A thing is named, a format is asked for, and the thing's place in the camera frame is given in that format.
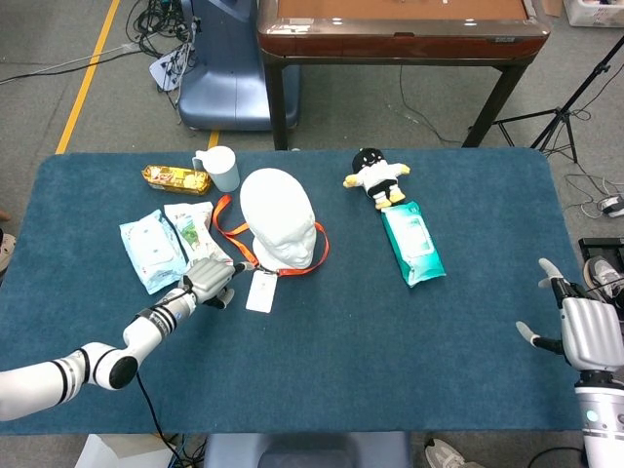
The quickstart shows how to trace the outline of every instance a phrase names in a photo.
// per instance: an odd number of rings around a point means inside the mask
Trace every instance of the lanyard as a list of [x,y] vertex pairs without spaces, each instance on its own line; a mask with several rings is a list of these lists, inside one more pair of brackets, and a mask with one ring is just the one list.
[[[243,224],[241,224],[237,228],[232,229],[231,231],[224,231],[218,225],[218,216],[219,216],[219,214],[223,211],[223,209],[225,207],[227,207],[230,204],[231,201],[232,201],[232,197],[230,195],[223,195],[220,198],[220,200],[218,201],[218,203],[216,204],[216,207],[214,207],[213,224],[216,227],[216,230],[218,232],[220,232],[223,235],[223,237],[225,237],[225,239],[227,239],[232,244],[234,244],[238,248],[238,250],[241,251],[241,254],[243,254],[243,256],[248,261],[253,263],[253,266],[255,266],[256,268],[260,268],[260,269],[266,270],[265,268],[262,268],[262,266],[260,265],[260,262],[257,260],[257,258],[255,257],[254,253],[252,251],[250,251],[245,244],[243,244],[241,241],[236,239],[236,236],[238,236],[242,232],[247,231],[250,228],[246,222],[244,222]],[[316,221],[314,223],[314,227],[316,227],[317,231],[322,232],[323,236],[325,237],[325,251],[323,252],[323,256],[321,256],[321,259],[315,265],[309,266],[309,267],[304,268],[304,269],[284,268],[284,269],[281,269],[281,270],[277,270],[276,272],[274,272],[274,273],[277,273],[277,276],[300,276],[300,275],[305,275],[306,273],[309,273],[312,270],[318,268],[321,265],[321,263],[323,263],[325,261],[325,259],[328,257],[328,254],[330,253],[330,240],[328,239],[328,235],[325,232],[325,228],[323,227],[323,225],[320,222]]]

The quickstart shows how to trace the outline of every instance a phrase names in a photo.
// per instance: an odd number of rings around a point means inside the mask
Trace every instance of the white mug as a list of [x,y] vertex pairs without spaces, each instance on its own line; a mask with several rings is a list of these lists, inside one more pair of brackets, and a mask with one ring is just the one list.
[[193,169],[206,171],[221,192],[232,192],[241,183],[236,155],[227,146],[214,146],[208,151],[195,151]]

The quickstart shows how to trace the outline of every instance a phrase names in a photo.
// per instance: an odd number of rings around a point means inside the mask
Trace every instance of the mannequin head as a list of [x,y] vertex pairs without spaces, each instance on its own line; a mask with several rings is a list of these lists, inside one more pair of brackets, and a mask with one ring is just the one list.
[[241,209],[255,235],[253,252],[262,266],[271,270],[310,266],[315,217],[292,175],[278,169],[251,173],[241,186]]

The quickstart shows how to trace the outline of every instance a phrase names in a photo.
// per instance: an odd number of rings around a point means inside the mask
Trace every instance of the tripod stand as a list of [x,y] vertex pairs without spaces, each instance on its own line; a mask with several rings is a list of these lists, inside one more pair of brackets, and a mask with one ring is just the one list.
[[589,74],[587,78],[585,78],[585,81],[581,84],[581,86],[578,87],[578,89],[574,92],[571,98],[567,100],[567,102],[564,104],[563,107],[556,107],[554,109],[542,110],[541,112],[533,112],[531,114],[520,115],[518,117],[511,117],[509,119],[496,120],[492,122],[492,125],[498,126],[498,128],[500,129],[501,133],[503,134],[503,136],[505,137],[505,139],[507,140],[510,146],[515,146],[514,141],[511,139],[509,133],[507,132],[507,129],[505,129],[505,124],[508,124],[510,122],[517,122],[519,120],[532,119],[534,117],[539,117],[542,115],[555,114],[555,117],[553,117],[553,120],[550,121],[550,123],[546,126],[546,128],[542,131],[542,133],[539,134],[537,139],[533,142],[533,144],[530,147],[537,148],[539,146],[539,150],[544,151],[546,149],[546,146],[552,139],[553,134],[555,133],[555,130],[557,129],[557,127],[559,127],[559,124],[563,122],[565,125],[565,128],[567,129],[567,137],[569,141],[569,145],[565,146],[564,149],[570,148],[572,150],[572,160],[574,161],[574,163],[577,163],[578,158],[576,156],[576,145],[574,144],[574,135],[572,133],[572,126],[569,121],[570,115],[572,115],[572,113],[570,112],[570,109],[572,108],[574,103],[581,97],[581,95],[585,92],[585,90],[589,88],[592,82],[600,74],[605,73],[610,69],[610,65],[608,63],[610,62],[611,59],[613,59],[613,56],[617,54],[617,51],[619,51],[622,48],[622,46],[624,46],[624,36],[622,36],[620,40],[617,41],[617,44],[615,44],[612,47],[612,49],[608,52],[608,54],[606,54],[603,60],[600,61],[594,67],[594,70]]

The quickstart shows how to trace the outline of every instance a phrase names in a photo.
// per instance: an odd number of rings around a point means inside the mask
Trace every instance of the gray floor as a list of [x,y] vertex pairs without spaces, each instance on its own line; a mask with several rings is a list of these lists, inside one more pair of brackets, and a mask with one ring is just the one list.
[[[134,2],[119,8],[106,48],[127,42],[124,23]],[[0,77],[90,55],[108,9],[108,0],[4,0],[0,4]],[[502,112],[513,116],[562,103],[622,34],[621,30],[571,28],[566,17],[555,21],[545,49],[529,68]],[[617,69],[621,53],[613,61]],[[147,72],[150,59],[121,58],[101,65],[78,120],[69,151],[153,151],[205,148],[209,133],[193,132],[163,95],[156,93]],[[292,133],[292,146],[311,148],[438,147],[437,139],[405,117],[398,87],[398,67],[309,66],[303,71],[302,114]],[[405,70],[406,94],[442,134],[463,139],[497,72],[485,68],[419,67]],[[0,116],[0,206],[13,214],[2,225],[19,235],[38,165],[56,150],[60,134],[82,81],[82,73],[38,77],[0,86],[4,112]],[[592,96],[605,82],[598,80]],[[580,161],[593,174],[624,181],[622,116],[624,89],[618,77],[588,109],[589,122],[574,119]],[[530,143],[545,121],[510,126],[518,143]],[[223,133],[222,144],[235,150],[272,149],[270,134]],[[491,131],[486,146],[504,145]],[[562,207],[583,201],[563,175],[578,173],[566,158],[551,158]],[[582,187],[591,187],[579,181]],[[565,210],[570,241],[580,237],[620,237],[621,219],[590,219],[577,208]],[[422,443],[430,435],[416,434],[416,466],[424,466]],[[439,434],[468,458],[486,467],[526,466],[536,451],[559,445],[580,447],[577,433],[450,433]],[[2,437],[2,467],[72,467],[85,436]],[[580,466],[576,455],[557,453],[534,465]]]

